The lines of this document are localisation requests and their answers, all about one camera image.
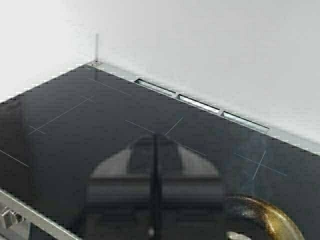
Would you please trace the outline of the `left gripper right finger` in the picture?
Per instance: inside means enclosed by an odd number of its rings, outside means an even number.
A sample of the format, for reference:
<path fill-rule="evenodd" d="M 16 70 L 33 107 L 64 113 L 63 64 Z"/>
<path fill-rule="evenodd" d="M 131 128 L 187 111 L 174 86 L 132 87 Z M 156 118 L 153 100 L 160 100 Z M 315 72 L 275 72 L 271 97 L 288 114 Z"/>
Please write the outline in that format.
<path fill-rule="evenodd" d="M 225 187 L 205 157 L 157 135 L 157 238 L 224 240 Z"/>

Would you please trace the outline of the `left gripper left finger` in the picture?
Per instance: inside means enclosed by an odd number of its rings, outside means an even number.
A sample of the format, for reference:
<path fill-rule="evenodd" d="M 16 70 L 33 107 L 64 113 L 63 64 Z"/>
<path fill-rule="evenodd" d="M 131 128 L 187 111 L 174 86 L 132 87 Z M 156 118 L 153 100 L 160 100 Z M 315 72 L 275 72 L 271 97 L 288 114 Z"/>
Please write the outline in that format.
<path fill-rule="evenodd" d="M 153 240 L 155 135 L 143 135 L 99 163 L 86 187 L 85 240 Z"/>

